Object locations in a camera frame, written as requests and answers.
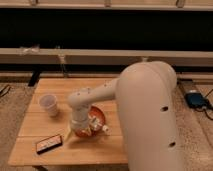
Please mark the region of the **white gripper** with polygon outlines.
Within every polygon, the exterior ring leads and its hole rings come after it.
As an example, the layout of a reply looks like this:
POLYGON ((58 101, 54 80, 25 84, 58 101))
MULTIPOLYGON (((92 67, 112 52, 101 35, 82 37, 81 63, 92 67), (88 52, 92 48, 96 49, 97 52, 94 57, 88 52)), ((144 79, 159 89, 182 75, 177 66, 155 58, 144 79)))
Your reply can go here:
MULTIPOLYGON (((84 130, 84 133, 87 136, 91 136, 92 132, 91 132, 91 129, 88 126, 89 126, 89 119, 88 118, 83 119, 83 120, 75 120, 73 118, 70 119, 70 127, 73 130, 75 130, 75 131, 84 130)), ((68 132, 66 133, 65 140, 68 140, 72 136, 72 134, 73 134, 72 129, 68 130, 68 132)))

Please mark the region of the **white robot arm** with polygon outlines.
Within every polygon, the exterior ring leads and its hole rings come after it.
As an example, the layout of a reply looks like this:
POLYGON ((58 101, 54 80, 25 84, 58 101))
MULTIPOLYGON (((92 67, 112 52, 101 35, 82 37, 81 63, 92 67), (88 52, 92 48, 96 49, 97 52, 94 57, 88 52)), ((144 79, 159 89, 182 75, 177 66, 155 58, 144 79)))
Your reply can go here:
POLYGON ((87 128, 91 106, 114 100, 129 170, 184 171, 172 104, 176 85, 176 73, 165 62, 130 65, 118 78, 68 96, 71 128, 75 131, 87 128))

